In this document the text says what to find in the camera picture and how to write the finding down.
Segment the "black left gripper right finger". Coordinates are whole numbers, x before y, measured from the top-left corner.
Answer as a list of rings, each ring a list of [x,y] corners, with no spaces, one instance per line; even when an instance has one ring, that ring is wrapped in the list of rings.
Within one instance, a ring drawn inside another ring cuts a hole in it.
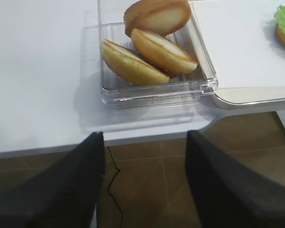
[[[285,186],[188,131],[185,172],[203,228],[285,228]]]

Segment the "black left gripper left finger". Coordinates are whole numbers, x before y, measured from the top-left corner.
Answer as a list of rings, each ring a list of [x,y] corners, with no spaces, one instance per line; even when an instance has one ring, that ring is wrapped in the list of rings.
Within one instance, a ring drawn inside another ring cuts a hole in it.
[[[105,174],[102,132],[0,194],[0,228],[89,228]]]

